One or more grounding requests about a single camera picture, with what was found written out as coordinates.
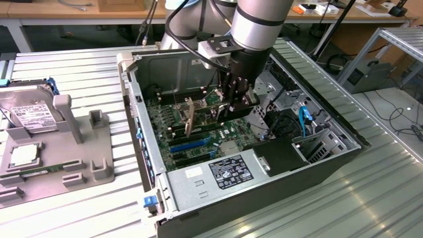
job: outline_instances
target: hard drive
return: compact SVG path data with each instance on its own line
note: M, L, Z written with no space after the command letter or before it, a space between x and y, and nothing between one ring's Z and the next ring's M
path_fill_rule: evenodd
M57 130L57 122L65 118L54 107L59 94L55 85L53 79L42 79L13 82L0 88L2 113L13 126L26 127L30 133Z

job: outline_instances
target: hard drive label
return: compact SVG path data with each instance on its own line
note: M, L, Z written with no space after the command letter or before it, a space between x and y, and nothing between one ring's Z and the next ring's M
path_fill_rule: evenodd
M38 129L57 125L57 121L47 104L11 108L22 125L27 129Z
M227 189L254 179L241 155L211 163L210 167L221 189Z

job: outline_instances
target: motherboard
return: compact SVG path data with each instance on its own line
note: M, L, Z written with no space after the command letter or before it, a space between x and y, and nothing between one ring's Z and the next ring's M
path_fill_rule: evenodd
M211 89L199 100L187 98L185 102L175 100L167 105L159 100L147 101L151 125L169 171L235 154L259 141L243 118L217 121L222 105L217 89Z

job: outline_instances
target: robotic arm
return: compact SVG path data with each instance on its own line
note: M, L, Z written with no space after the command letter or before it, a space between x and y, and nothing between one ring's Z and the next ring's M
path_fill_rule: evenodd
M231 18L231 28L214 8L217 3L223 14ZM171 10L171 3L179 9ZM177 0L167 1L167 35L163 49L197 48L197 32L230 35L199 42L198 52L206 68L219 70L219 86L223 100L231 112L257 104L253 93L255 81L269 60L273 45L293 5L293 0Z

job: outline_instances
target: power supply label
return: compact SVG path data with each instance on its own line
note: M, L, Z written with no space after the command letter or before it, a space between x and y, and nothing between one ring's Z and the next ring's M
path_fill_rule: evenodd
M254 179L241 155L211 163L210 167L221 189L227 189Z
M38 129L57 125L57 121L47 104L11 108L23 127L27 129Z

